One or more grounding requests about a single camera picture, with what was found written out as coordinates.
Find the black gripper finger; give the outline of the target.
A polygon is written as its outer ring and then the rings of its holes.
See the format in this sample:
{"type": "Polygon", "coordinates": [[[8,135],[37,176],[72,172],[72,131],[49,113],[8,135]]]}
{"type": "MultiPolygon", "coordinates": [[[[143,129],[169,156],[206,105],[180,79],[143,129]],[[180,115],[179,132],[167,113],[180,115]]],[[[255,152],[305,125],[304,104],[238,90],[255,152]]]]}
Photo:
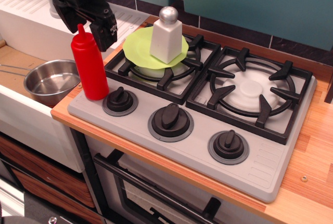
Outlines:
{"type": "Polygon", "coordinates": [[[106,52],[118,40],[118,25],[114,14],[97,18],[89,27],[101,52],[106,52]]]}
{"type": "Polygon", "coordinates": [[[76,10],[64,0],[52,0],[54,8],[71,33],[78,31],[78,25],[86,24],[86,20],[80,17],[76,10]]]}

